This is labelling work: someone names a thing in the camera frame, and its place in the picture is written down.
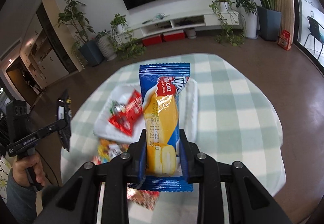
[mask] green and white checkered tablecloth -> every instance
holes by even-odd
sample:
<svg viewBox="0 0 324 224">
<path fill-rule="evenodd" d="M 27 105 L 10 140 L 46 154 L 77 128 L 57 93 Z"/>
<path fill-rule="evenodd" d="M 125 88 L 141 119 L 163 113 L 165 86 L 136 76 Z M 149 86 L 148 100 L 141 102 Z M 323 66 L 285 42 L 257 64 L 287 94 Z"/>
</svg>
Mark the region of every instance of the green and white checkered tablecloth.
<svg viewBox="0 0 324 224">
<path fill-rule="evenodd" d="M 196 143 L 200 151 L 227 164 L 242 161 L 275 195 L 286 182 L 279 118 L 260 89 L 225 60 L 211 54 L 135 63 L 108 78 L 73 117 L 70 152 L 61 152 L 63 183 L 96 155 L 98 138 L 93 135 L 93 124 L 114 87 L 139 82 L 141 64 L 167 62 L 191 64 L 191 77 L 199 90 Z M 130 223 L 195 223 L 197 197 L 196 186 L 193 193 L 161 193 L 153 212 L 140 206 L 130 208 Z"/>
</svg>

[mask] gray sleeve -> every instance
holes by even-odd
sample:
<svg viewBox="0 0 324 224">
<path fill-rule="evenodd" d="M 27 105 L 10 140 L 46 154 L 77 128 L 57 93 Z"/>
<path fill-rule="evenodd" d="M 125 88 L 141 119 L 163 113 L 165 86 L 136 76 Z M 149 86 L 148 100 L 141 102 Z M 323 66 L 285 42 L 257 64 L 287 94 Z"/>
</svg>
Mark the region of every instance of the gray sleeve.
<svg viewBox="0 0 324 224">
<path fill-rule="evenodd" d="M 19 224 L 32 224 L 37 217 L 36 192 L 16 183 L 12 169 L 8 176 L 7 207 Z"/>
</svg>

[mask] blue-gray planter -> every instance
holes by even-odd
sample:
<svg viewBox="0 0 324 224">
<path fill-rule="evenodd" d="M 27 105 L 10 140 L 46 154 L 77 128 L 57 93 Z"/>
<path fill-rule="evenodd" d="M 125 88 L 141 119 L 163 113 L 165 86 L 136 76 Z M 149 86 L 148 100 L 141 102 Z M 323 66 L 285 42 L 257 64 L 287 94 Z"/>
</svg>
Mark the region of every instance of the blue-gray planter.
<svg viewBox="0 0 324 224">
<path fill-rule="evenodd" d="M 92 67 L 100 64 L 104 60 L 102 53 L 93 40 L 90 40 L 84 44 L 81 48 L 79 48 L 79 51 Z"/>
<path fill-rule="evenodd" d="M 277 41 L 281 24 L 281 12 L 258 7 L 260 36 L 264 40 Z"/>
</svg>

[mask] person's arm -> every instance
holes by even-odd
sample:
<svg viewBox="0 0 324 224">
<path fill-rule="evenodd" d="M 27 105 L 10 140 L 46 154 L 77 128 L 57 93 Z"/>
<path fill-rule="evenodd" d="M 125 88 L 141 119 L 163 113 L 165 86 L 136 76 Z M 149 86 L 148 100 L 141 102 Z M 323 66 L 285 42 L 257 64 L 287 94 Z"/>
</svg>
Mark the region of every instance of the person's arm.
<svg viewBox="0 0 324 224">
<path fill-rule="evenodd" d="M 45 185 L 45 173 L 39 154 L 15 160 L 8 176 L 7 207 L 20 224 L 32 224 L 36 214 L 36 192 L 28 182 L 25 169 L 33 167 L 36 181 Z"/>
</svg>

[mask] white tray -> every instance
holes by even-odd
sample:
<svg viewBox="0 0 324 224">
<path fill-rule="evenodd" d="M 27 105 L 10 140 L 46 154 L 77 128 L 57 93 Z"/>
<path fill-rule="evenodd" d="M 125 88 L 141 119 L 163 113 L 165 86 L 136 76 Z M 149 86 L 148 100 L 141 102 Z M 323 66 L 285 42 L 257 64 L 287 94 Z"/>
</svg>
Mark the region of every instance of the white tray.
<svg viewBox="0 0 324 224">
<path fill-rule="evenodd" d="M 111 116 L 109 109 L 112 101 L 127 103 L 134 89 L 140 92 L 140 84 L 122 84 L 114 88 L 94 123 L 94 135 L 121 143 L 134 143 L 139 140 L 142 129 L 145 129 L 143 116 L 134 124 L 132 137 L 122 133 L 108 121 Z M 197 82 L 189 78 L 186 87 L 179 96 L 179 126 L 185 130 L 188 141 L 194 142 L 196 140 L 198 114 Z"/>
</svg>

